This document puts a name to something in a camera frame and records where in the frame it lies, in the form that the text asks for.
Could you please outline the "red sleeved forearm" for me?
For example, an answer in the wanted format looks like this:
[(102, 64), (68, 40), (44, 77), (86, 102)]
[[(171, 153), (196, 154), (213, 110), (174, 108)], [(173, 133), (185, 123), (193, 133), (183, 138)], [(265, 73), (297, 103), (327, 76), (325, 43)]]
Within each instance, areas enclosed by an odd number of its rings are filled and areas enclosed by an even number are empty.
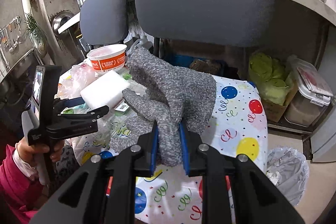
[(1, 223), (29, 223), (42, 190), (37, 171), (7, 145), (1, 164)]

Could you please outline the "person's left hand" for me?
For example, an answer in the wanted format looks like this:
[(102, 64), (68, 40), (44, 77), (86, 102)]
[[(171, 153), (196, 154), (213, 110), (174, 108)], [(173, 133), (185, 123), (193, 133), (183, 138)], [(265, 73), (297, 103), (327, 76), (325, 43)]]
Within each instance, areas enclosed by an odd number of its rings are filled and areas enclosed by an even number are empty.
[[(50, 159), (52, 160), (52, 162), (57, 162), (60, 160), (63, 147), (64, 147), (63, 140), (56, 143), (56, 145), (52, 149), (52, 153), (50, 153)], [(15, 145), (15, 148), (18, 151), (19, 157), (30, 166), (37, 165), (34, 159), (35, 155), (49, 153), (50, 151), (49, 146), (47, 146), (46, 144), (36, 144), (29, 146), (26, 138), (22, 138)]]

